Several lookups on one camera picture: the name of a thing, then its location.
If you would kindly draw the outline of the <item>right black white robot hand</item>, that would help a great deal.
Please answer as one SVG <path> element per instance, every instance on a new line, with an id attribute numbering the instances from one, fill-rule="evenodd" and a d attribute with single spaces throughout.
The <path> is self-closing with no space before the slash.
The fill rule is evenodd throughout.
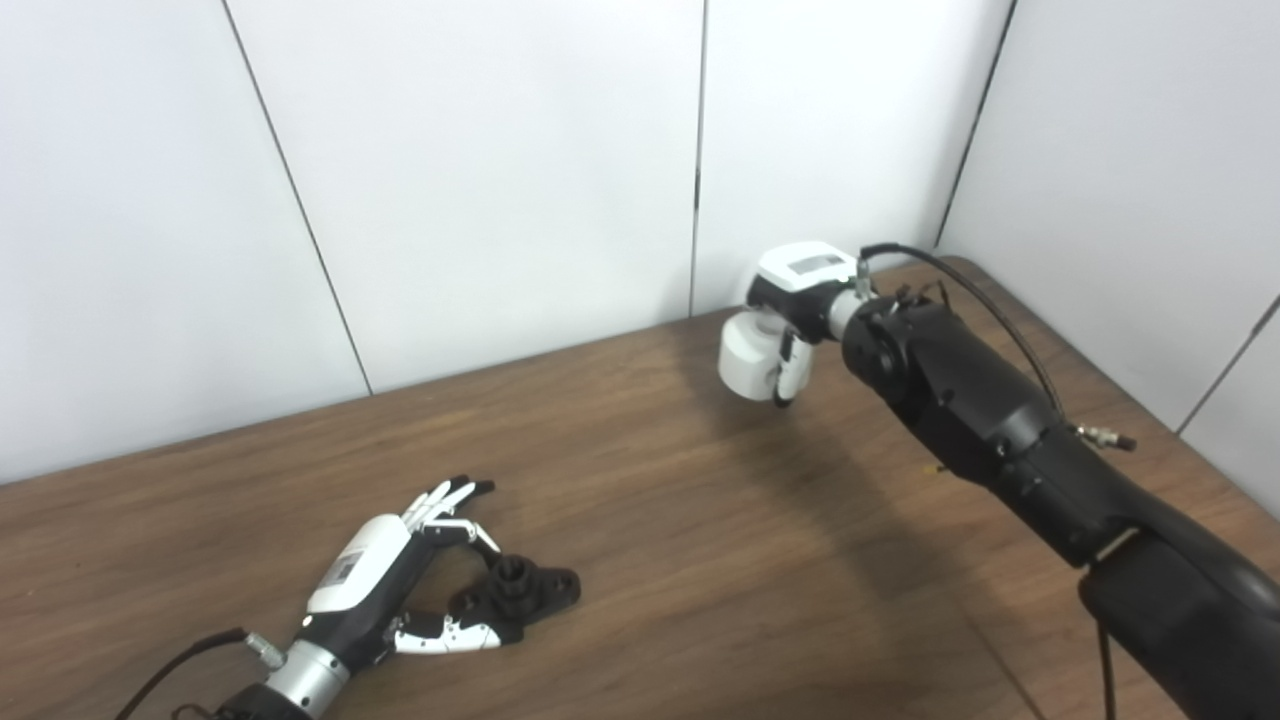
<path id="1" fill-rule="evenodd" d="M 787 407 L 806 384 L 814 348 L 842 340 L 872 296 L 867 263 L 828 243 L 806 241 L 767 251 L 746 295 L 753 323 L 771 340 L 767 397 Z"/>

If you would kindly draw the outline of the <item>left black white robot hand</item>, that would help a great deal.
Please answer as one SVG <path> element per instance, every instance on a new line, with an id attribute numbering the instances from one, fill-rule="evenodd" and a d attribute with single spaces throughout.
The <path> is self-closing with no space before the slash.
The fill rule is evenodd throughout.
<path id="1" fill-rule="evenodd" d="M 408 612 L 406 603 L 435 556 L 468 546 L 488 568 L 500 559 L 498 543 L 458 511 L 495 488 L 467 475 L 443 480 L 403 512 L 366 521 L 328 569 L 306 605 L 297 639 L 332 655 L 349 674 L 394 653 L 442 655 L 497 647 L 493 630 L 462 629 L 460 612 Z"/>

